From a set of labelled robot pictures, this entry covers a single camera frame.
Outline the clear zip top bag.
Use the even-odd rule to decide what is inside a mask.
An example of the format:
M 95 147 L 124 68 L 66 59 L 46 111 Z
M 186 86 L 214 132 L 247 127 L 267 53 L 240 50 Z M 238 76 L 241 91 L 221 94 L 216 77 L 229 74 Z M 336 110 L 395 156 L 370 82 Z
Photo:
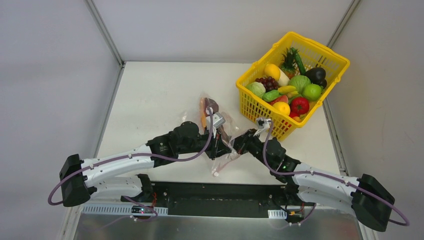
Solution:
M 214 115 L 212 130 L 212 149 L 205 153 L 208 156 L 207 165 L 213 177 L 218 177 L 231 163 L 240 158 L 240 154 L 233 149 L 235 140 L 245 131 L 232 118 L 227 109 L 206 92 L 202 92 L 196 101 L 196 106 L 186 109 L 181 114 L 181 121 L 191 121 L 199 127 L 201 134 L 208 135 L 210 117 L 207 112 L 212 108 Z

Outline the toy steak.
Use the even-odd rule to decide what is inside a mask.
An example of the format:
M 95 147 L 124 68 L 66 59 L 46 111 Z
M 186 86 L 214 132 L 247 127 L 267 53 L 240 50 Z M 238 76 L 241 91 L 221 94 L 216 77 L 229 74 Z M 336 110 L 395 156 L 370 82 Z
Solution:
M 204 129 L 204 133 L 206 133 L 206 117 L 211 116 L 216 112 L 219 112 L 223 115 L 225 118 L 225 123 L 217 130 L 217 132 L 220 132 L 224 135 L 223 140 L 226 143 L 229 143 L 231 140 L 231 135 L 229 133 L 230 131 L 230 117 L 226 116 L 224 112 L 220 112 L 220 108 L 218 103 L 209 97 L 202 97 L 199 102 L 199 109 L 200 109 L 200 123 L 202 125 L 202 128 Z

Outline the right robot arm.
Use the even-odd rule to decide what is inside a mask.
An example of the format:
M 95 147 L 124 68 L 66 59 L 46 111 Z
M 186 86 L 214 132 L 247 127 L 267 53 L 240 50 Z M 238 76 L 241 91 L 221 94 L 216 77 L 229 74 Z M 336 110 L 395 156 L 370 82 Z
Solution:
M 240 155 L 254 156 L 286 185 L 283 196 L 288 204 L 328 206 L 353 215 L 372 230 L 386 231 L 395 198 L 375 177 L 348 177 L 322 171 L 288 156 L 276 138 L 263 142 L 255 133 L 255 129 L 250 129 L 236 137 L 233 148 Z

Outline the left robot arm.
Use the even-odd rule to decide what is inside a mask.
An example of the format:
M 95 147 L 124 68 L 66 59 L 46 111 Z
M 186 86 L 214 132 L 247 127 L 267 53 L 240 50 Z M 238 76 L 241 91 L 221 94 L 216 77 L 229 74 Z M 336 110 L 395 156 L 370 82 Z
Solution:
M 231 152 L 232 147 L 225 143 L 221 133 L 206 130 L 200 134 L 196 123 L 186 121 L 139 147 L 113 156 L 85 159 L 79 154 L 68 156 L 54 190 L 61 191 L 62 200 L 58 204 L 64 207 L 79 206 L 101 195 L 120 195 L 144 203 L 153 195 L 146 178 L 132 180 L 122 174 L 187 162 L 202 154 L 214 160 Z

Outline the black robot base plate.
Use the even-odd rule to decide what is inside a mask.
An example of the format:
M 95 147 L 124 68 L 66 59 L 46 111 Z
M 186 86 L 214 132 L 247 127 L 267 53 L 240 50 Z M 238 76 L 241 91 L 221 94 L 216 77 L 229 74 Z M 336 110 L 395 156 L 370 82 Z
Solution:
M 268 218 L 269 211 L 312 206 L 287 196 L 284 185 L 151 181 L 146 174 L 137 177 L 141 193 L 131 200 L 166 208 L 169 216 Z

